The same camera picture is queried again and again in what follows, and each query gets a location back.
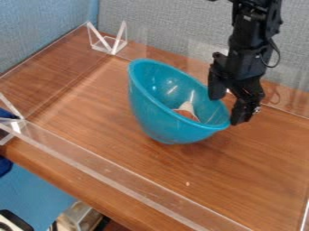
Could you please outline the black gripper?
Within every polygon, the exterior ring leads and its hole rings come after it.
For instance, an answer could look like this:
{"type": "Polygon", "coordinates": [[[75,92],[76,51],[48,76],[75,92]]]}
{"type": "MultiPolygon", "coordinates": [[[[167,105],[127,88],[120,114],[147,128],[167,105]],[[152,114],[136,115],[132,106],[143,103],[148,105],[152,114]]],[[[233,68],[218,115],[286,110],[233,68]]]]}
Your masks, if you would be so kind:
{"type": "Polygon", "coordinates": [[[208,97],[220,99],[227,90],[237,98],[231,109],[230,124],[249,122],[259,113],[265,91],[261,77],[266,73],[270,60],[267,48],[212,53],[212,64],[208,69],[208,97]]]}

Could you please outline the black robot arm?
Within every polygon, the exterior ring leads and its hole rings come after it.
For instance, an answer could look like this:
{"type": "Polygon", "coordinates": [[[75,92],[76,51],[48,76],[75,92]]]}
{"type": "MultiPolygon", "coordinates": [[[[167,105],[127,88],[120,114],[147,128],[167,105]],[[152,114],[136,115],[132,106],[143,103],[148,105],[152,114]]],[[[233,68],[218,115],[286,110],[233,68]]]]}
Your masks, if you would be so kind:
{"type": "Polygon", "coordinates": [[[220,99],[227,91],[237,101],[230,123],[249,122],[261,110],[265,91],[261,77],[281,59],[273,36],[279,33],[281,0],[229,0],[233,3],[229,54],[212,54],[207,83],[208,97],[220,99]]]}

